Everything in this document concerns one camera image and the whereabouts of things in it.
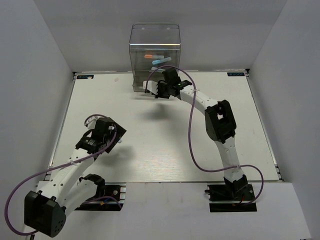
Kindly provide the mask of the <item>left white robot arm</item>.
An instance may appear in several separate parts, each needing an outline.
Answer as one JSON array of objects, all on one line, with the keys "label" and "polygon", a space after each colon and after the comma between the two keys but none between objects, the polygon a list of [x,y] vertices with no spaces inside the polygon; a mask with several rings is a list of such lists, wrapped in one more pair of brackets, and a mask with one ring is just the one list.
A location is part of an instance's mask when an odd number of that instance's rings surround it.
[{"label": "left white robot arm", "polygon": [[48,237],[56,237],[67,216],[83,204],[106,198],[105,179],[84,172],[103,153],[110,153],[126,133],[112,118],[92,116],[84,124],[83,134],[66,165],[37,192],[24,199],[24,223]]}]

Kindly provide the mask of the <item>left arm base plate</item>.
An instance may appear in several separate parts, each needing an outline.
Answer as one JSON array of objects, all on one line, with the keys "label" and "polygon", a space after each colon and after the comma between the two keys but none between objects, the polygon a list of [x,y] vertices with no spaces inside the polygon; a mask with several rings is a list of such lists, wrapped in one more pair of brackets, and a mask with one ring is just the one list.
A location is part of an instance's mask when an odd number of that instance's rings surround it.
[{"label": "left arm base plate", "polygon": [[91,181],[95,185],[95,195],[87,199],[76,211],[118,212],[126,198],[125,183],[106,183],[99,175],[88,174],[80,181]]}]

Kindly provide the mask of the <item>blue cap highlighter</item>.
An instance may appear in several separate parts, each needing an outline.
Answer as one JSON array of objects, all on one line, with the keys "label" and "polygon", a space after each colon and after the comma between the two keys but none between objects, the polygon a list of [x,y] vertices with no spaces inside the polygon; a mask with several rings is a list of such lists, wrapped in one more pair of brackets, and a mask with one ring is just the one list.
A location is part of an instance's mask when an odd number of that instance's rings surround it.
[{"label": "blue cap highlighter", "polygon": [[164,58],[161,58],[161,59],[153,60],[152,64],[153,65],[159,65],[159,64],[162,64],[162,63],[170,62],[171,60],[172,60],[171,57],[164,57]]}]

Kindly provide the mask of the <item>orange cap highlighter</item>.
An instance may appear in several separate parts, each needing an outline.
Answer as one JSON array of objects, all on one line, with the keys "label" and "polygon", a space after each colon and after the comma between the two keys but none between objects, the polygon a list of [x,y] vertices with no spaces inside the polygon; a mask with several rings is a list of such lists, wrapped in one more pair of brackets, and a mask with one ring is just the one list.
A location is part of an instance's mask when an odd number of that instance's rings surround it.
[{"label": "orange cap highlighter", "polygon": [[160,60],[164,59],[165,57],[163,55],[153,55],[153,54],[145,54],[144,55],[145,59],[154,59],[154,60]]}]

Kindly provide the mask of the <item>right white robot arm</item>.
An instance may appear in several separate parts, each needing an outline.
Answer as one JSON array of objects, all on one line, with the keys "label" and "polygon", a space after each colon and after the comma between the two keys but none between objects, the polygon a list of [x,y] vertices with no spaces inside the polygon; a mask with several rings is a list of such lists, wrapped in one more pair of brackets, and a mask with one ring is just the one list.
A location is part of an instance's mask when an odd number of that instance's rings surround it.
[{"label": "right white robot arm", "polygon": [[194,109],[204,115],[205,130],[208,137],[216,144],[223,165],[226,195],[236,200],[244,193],[248,184],[247,177],[240,167],[235,146],[236,121],[230,103],[227,100],[215,100],[194,86],[192,80],[178,76],[176,69],[168,68],[162,72],[164,79],[158,83],[145,83],[144,87],[156,98],[168,99],[170,96],[191,105],[188,144],[191,147],[191,123]]}]

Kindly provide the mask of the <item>green cap highlighter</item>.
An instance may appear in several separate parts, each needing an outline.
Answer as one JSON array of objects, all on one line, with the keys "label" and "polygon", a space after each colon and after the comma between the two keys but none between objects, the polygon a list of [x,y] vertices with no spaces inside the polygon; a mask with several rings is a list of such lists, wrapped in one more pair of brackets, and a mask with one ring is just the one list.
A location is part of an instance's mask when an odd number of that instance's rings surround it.
[{"label": "green cap highlighter", "polygon": [[163,68],[157,68],[157,67],[152,67],[152,68],[151,68],[151,71],[163,72],[163,71],[165,71],[165,69],[163,69]]}]

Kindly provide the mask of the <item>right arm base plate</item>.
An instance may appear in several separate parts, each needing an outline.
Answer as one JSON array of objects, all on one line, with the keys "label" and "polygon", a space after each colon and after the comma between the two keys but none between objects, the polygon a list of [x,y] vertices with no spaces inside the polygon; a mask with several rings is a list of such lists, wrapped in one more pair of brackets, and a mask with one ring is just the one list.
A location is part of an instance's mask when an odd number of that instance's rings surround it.
[{"label": "right arm base plate", "polygon": [[251,184],[248,184],[235,195],[232,195],[225,184],[208,185],[204,193],[208,195],[211,213],[249,213],[257,211],[257,205],[253,201],[255,194]]}]

